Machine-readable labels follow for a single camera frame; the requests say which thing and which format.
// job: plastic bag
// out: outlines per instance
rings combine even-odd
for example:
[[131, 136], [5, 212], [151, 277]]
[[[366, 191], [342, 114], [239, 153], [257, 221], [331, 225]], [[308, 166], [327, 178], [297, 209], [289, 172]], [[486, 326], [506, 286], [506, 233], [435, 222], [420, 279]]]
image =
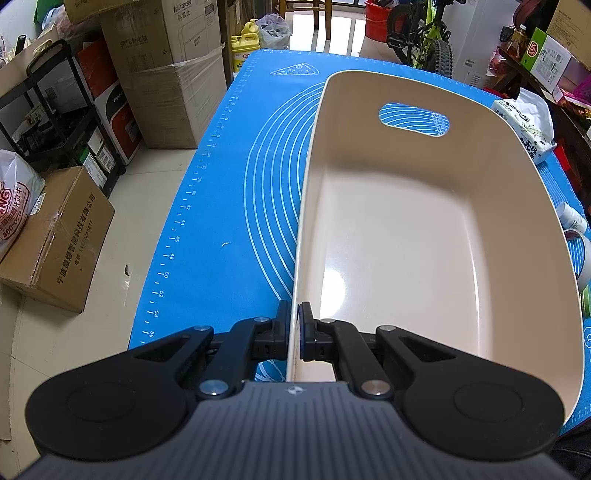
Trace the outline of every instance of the plastic bag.
[[0, 260], [15, 241], [45, 181], [19, 155], [0, 150]]
[[287, 50], [290, 48], [291, 30], [287, 22], [277, 14], [265, 15], [256, 21], [260, 27], [261, 48]]
[[486, 69], [486, 75], [489, 77], [500, 77], [505, 75], [509, 72], [509, 64], [503, 58], [503, 56], [499, 53], [499, 47], [495, 49], [495, 52], [492, 54], [491, 60], [488, 63], [488, 68]]
[[99, 17], [92, 17], [81, 23], [73, 24], [68, 18], [66, 9], [63, 5], [52, 8], [47, 12], [43, 19], [41, 27], [43, 31], [50, 30], [53, 25], [57, 28], [57, 34], [60, 38], [70, 41], [72, 38], [80, 37], [89, 32], [100, 32]]

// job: green bicycle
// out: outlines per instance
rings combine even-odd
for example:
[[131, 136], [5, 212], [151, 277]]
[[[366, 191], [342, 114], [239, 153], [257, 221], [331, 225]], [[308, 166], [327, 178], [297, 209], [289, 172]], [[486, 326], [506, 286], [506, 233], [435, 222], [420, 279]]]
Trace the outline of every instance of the green bicycle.
[[402, 63], [452, 76], [453, 57], [448, 43], [451, 32], [443, 22], [443, 11], [454, 1], [466, 3], [466, 0], [415, 0], [390, 11], [386, 43]]

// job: cardboard box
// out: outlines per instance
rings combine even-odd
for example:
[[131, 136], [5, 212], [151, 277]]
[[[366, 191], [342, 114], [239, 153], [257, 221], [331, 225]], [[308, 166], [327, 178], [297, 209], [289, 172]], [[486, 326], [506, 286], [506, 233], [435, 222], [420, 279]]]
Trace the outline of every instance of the cardboard box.
[[591, 70], [591, 10], [583, 2], [560, 0], [548, 26], [548, 35]]
[[120, 81], [150, 148], [197, 148], [226, 93], [221, 48]]
[[141, 0], [102, 14], [100, 24], [120, 80], [222, 44], [216, 0]]
[[120, 7], [132, 1], [134, 0], [64, 0], [64, 7], [66, 7], [70, 22], [79, 23], [93, 15]]
[[43, 176], [38, 211], [0, 262], [0, 280], [23, 295], [80, 313], [115, 211], [84, 167]]
[[127, 165], [138, 152], [142, 136], [117, 78], [105, 39], [101, 38], [86, 47], [78, 54], [78, 59], [100, 120]]
[[552, 92], [566, 70], [571, 56], [560, 43], [536, 28], [521, 64], [547, 91]]

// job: white plastic bag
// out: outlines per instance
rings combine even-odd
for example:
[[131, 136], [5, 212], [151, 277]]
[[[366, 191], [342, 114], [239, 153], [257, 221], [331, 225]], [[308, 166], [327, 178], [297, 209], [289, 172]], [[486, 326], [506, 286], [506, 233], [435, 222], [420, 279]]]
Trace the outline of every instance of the white plastic bag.
[[256, 21], [260, 27], [261, 48], [287, 50], [290, 47], [291, 30], [287, 22], [277, 14], [265, 15]]
[[15, 241], [45, 181], [19, 155], [0, 150], [0, 260]]

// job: blue silicone baking mat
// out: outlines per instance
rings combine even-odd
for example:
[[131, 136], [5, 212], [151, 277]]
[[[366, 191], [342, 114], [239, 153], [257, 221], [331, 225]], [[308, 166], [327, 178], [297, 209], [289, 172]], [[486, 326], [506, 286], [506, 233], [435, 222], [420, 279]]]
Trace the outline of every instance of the blue silicone baking mat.
[[[327, 78], [342, 70], [420, 80], [486, 106], [495, 99], [383, 61], [287, 50], [252, 53], [181, 182], [146, 277], [130, 348], [191, 325], [227, 331], [237, 320], [272, 316], [279, 300], [291, 299], [314, 115]], [[441, 115], [393, 103], [380, 116], [385, 123], [433, 135], [448, 126]], [[565, 200], [582, 212], [556, 158], [539, 169], [553, 201]], [[580, 255], [574, 247], [573, 258]], [[284, 374], [282, 362], [266, 362], [256, 378], [278, 381]]]

